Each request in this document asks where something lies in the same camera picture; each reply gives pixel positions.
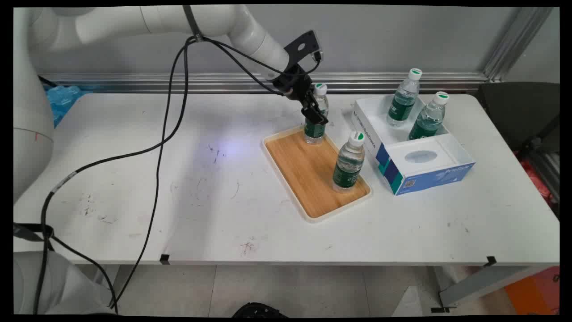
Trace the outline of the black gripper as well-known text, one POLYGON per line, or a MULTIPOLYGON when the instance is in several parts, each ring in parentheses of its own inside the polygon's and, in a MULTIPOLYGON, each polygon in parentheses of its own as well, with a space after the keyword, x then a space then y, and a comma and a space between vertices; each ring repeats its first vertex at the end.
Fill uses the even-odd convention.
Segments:
POLYGON ((309 75, 280 75, 273 80, 273 86, 286 98, 302 102, 302 114, 312 124, 325 126, 329 122, 327 116, 323 114, 325 94, 312 93, 312 79, 309 75))

